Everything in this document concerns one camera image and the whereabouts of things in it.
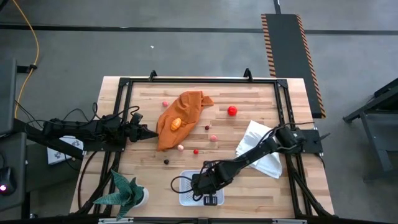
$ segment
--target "wooden table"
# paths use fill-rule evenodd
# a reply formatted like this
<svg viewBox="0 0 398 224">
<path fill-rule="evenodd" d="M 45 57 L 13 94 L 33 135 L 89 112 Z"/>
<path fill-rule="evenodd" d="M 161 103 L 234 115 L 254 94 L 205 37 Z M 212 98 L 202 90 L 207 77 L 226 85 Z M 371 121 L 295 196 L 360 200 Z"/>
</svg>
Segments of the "wooden table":
<svg viewBox="0 0 398 224">
<path fill-rule="evenodd" d="M 98 114 L 112 114 L 120 77 L 104 77 L 98 97 Z M 290 98 L 296 123 L 312 121 L 307 94 L 302 79 L 290 78 Z M 279 179 L 269 177 L 256 169 L 247 167 L 235 177 L 232 184 L 224 188 L 225 202 L 217 207 L 184 207 L 178 201 L 178 194 L 170 189 L 170 181 L 183 170 L 200 169 L 203 161 L 232 159 L 250 120 L 274 127 L 279 124 L 275 94 L 268 84 L 209 84 L 209 83 L 135 83 L 132 88 L 130 106 L 139 105 L 144 115 L 141 124 L 156 130 L 156 122 L 165 108 L 162 102 L 173 102 L 187 90 L 201 90 L 211 97 L 214 106 L 207 107 L 195 129 L 182 142 L 185 150 L 176 149 L 157 152 L 157 138 L 131 143 L 127 141 L 122 153 L 119 173 L 128 179 L 137 177 L 137 183 L 149 192 L 148 203 L 130 210 L 130 217 L 211 217 L 211 218 L 293 218 L 293 206 L 287 176 L 285 158 L 281 155 L 283 173 Z M 227 115 L 227 108 L 238 108 L 236 117 Z M 210 130 L 205 126 L 211 124 Z M 310 129 L 312 124 L 300 126 Z M 211 135 L 217 135 L 218 142 L 210 142 Z M 193 150 L 199 149 L 199 155 Z M 104 153 L 97 153 L 88 165 L 81 188 L 82 203 L 98 185 Z M 303 154 L 307 184 L 314 196 L 333 213 L 325 171 L 319 158 Z M 300 208 L 304 212 L 302 193 L 298 187 Z M 78 210 L 77 191 L 73 198 L 71 212 Z M 112 216 L 119 207 L 114 206 Z"/>
</svg>

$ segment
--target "red ball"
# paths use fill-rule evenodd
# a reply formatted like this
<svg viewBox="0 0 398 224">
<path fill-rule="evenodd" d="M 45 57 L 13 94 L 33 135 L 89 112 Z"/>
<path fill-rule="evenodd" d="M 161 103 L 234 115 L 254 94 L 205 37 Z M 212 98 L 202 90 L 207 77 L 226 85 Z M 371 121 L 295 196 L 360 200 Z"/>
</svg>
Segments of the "red ball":
<svg viewBox="0 0 398 224">
<path fill-rule="evenodd" d="M 230 106 L 230 107 L 228 108 L 228 114 L 229 114 L 230 116 L 235 116 L 236 113 L 238 113 L 238 109 L 236 109 L 236 107 Z"/>
</svg>

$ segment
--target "concrete floor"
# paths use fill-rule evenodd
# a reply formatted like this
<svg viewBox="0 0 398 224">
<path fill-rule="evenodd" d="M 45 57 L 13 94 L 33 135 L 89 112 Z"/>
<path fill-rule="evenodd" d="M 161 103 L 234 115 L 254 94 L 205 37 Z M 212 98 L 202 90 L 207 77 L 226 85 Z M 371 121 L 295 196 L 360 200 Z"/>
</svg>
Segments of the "concrete floor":
<svg viewBox="0 0 398 224">
<path fill-rule="evenodd" d="M 33 24 L 79 26 L 261 28 L 259 15 L 274 13 L 272 0 L 19 2 Z M 394 0 L 280 0 L 280 4 L 282 13 L 300 14 L 306 29 L 398 29 Z M 0 22 L 23 23 L 12 2 L 0 12 Z M 0 34 L 0 58 L 32 63 L 35 45 L 30 31 Z M 254 76 L 269 76 L 262 34 L 38 31 L 37 35 L 39 69 L 21 101 L 37 119 L 61 117 L 76 107 L 91 114 L 105 75 L 148 75 L 154 69 L 159 75 L 240 77 L 249 67 Z M 323 147 L 335 213 L 395 223 L 398 181 L 363 183 L 363 175 L 377 167 L 361 123 L 347 125 L 341 118 L 397 78 L 398 38 L 308 35 L 307 39 L 327 113 L 327 119 L 316 125 L 321 133 L 332 133 Z M 18 86 L 24 78 L 18 75 Z M 36 192 L 32 211 L 42 217 L 67 214 L 75 182 Z M 15 211 L 0 220 L 15 218 Z"/>
</svg>

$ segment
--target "white towel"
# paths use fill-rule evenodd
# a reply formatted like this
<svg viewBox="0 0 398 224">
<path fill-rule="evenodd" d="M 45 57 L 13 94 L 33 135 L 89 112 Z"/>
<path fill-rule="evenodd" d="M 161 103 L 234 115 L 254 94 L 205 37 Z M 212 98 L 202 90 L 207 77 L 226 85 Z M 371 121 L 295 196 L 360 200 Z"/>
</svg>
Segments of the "white towel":
<svg viewBox="0 0 398 224">
<path fill-rule="evenodd" d="M 243 139 L 236 148 L 236 155 L 240 156 L 254 148 L 263 135 L 265 135 L 269 130 L 271 130 L 271 128 L 255 121 L 250 121 Z M 276 179 L 278 179 L 282 174 L 282 164 L 280 163 L 278 152 L 268 154 L 253 162 L 250 166 Z"/>
</svg>

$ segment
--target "black and yellow striped ramp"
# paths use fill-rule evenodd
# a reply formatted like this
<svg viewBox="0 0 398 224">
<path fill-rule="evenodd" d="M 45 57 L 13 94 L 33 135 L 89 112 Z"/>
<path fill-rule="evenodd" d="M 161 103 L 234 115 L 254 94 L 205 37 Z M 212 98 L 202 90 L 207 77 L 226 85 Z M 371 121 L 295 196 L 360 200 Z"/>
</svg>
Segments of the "black and yellow striped ramp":
<svg viewBox="0 0 398 224">
<path fill-rule="evenodd" d="M 325 118 L 321 92 L 300 16 L 261 15 L 269 73 L 272 77 L 303 78 L 313 118 Z"/>
</svg>

